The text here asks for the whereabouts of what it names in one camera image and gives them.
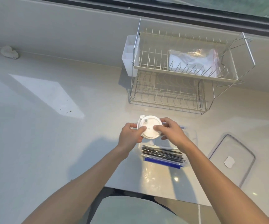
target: two-tier dish rack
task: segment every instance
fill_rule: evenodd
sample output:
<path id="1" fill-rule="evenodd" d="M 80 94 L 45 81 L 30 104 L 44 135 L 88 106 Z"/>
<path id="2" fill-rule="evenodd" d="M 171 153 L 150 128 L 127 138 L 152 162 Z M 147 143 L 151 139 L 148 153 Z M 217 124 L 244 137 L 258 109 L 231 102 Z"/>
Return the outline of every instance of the two-tier dish rack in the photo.
<path id="1" fill-rule="evenodd" d="M 248 44 L 251 39 L 244 33 L 233 41 L 227 41 L 141 29 L 140 22 L 134 44 L 131 46 L 133 55 L 129 102 L 132 104 L 203 114 L 211 108 L 213 101 L 231 86 L 243 83 L 241 78 L 256 65 Z M 238 74 L 232 50 L 241 45 L 246 46 L 252 67 Z M 211 67 L 200 68 L 189 64 L 181 66 L 180 62 L 174 62 L 170 58 L 170 50 L 187 52 L 193 47 L 214 49 L 219 58 L 218 68 L 213 70 Z M 206 98 L 208 93 L 211 93 L 211 100 Z"/>

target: cup lid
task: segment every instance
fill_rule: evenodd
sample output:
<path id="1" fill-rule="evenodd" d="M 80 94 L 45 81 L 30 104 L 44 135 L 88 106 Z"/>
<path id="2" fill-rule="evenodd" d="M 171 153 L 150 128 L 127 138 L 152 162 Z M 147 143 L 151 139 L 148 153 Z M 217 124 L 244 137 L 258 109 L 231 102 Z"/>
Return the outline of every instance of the cup lid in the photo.
<path id="1" fill-rule="evenodd" d="M 144 116 L 141 115 L 137 123 L 137 127 L 146 126 L 147 129 L 141 134 L 146 139 L 155 139 L 160 135 L 159 131 L 155 131 L 153 126 L 162 125 L 160 119 L 156 116 Z"/>

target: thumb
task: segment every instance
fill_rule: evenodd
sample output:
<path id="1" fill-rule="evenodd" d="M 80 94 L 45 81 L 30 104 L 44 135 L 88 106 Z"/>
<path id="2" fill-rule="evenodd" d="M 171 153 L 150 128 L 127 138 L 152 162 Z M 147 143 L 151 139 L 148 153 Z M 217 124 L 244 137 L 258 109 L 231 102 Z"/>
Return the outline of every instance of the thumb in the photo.
<path id="1" fill-rule="evenodd" d="M 164 126 L 162 126 L 162 125 L 155 125 L 155 126 L 153 127 L 153 129 L 154 129 L 155 131 L 160 131 L 160 132 L 162 132 L 163 134 L 166 134 L 166 132 L 167 132 L 167 128 L 164 127 Z"/>
<path id="2" fill-rule="evenodd" d="M 145 130 L 147 130 L 147 127 L 146 127 L 146 126 L 142 126 L 142 127 L 140 127 L 140 128 L 137 130 L 137 133 L 138 133 L 139 135 L 141 135 Z"/>

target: person's left hand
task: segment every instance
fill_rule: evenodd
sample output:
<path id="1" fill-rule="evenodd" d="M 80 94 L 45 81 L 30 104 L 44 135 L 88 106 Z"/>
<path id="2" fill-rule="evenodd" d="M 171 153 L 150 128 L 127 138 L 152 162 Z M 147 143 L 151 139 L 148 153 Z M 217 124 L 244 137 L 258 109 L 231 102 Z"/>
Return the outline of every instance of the person's left hand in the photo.
<path id="1" fill-rule="evenodd" d="M 142 126 L 139 129 L 131 129 L 136 128 L 136 123 L 127 123 L 122 128 L 122 131 L 119 136 L 119 142 L 117 148 L 123 152 L 125 152 L 126 156 L 128 156 L 129 152 L 134 148 L 136 143 L 141 143 L 143 137 L 141 134 L 147 129 L 146 126 Z"/>

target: light green shirt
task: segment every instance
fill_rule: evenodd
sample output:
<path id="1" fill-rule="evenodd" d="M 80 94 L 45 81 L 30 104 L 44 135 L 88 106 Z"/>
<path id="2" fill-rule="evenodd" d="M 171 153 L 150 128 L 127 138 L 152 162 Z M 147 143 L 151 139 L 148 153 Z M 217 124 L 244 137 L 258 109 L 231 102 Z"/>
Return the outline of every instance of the light green shirt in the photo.
<path id="1" fill-rule="evenodd" d="M 130 196 L 109 196 L 101 201 L 90 224 L 105 223 L 187 224 L 152 201 Z"/>

